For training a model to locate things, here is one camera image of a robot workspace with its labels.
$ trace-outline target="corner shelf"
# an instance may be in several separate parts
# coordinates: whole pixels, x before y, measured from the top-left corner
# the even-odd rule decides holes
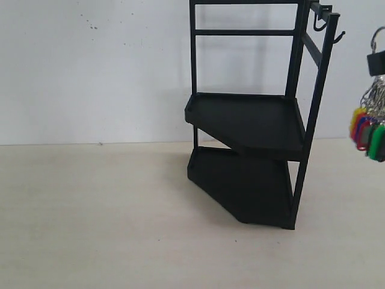
[[[196,5],[297,4],[293,30],[197,30]],[[319,0],[189,0],[192,93],[185,120],[194,127],[194,150],[188,178],[207,192],[242,223],[295,229],[316,121],[324,91],[340,14]],[[306,32],[310,11],[314,29],[325,30],[321,50]],[[325,25],[317,28],[318,20]],[[197,91],[196,37],[274,36],[292,37],[285,95],[242,95]],[[296,93],[304,48],[314,60],[318,74],[305,129]],[[229,149],[199,145],[202,130]],[[292,191],[288,161],[298,161]]]

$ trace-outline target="shelf tier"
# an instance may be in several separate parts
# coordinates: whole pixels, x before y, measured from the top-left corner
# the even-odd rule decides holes
[[[197,93],[186,106],[185,119],[241,155],[303,159],[305,130],[296,99]]]
[[[286,161],[244,158],[231,149],[193,150],[188,178],[242,223],[294,229]]]

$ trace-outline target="beige table surface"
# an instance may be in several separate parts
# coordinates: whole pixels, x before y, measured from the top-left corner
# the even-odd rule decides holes
[[[316,140],[286,231],[191,183],[191,148],[0,147],[0,288],[385,288],[385,164]]]

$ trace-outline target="white wall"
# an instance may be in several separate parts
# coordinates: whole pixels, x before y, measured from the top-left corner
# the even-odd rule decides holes
[[[372,33],[385,24],[382,0],[333,2],[347,35],[333,52],[317,137],[347,135],[371,82]],[[199,8],[200,27],[294,25],[293,7],[231,8]],[[0,144],[191,140],[183,119],[190,92],[187,0],[2,1],[0,39]],[[282,92],[288,40],[199,39],[201,89]],[[306,114],[316,73],[307,53],[302,71],[298,98]]]

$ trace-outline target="keychain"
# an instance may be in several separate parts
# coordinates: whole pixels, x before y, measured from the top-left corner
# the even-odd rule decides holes
[[[374,82],[363,95],[360,107],[353,112],[349,127],[357,149],[366,151],[366,156],[379,162],[385,161],[385,51],[376,52],[375,40],[382,30],[385,26],[376,30],[371,41],[372,54],[368,55]]]

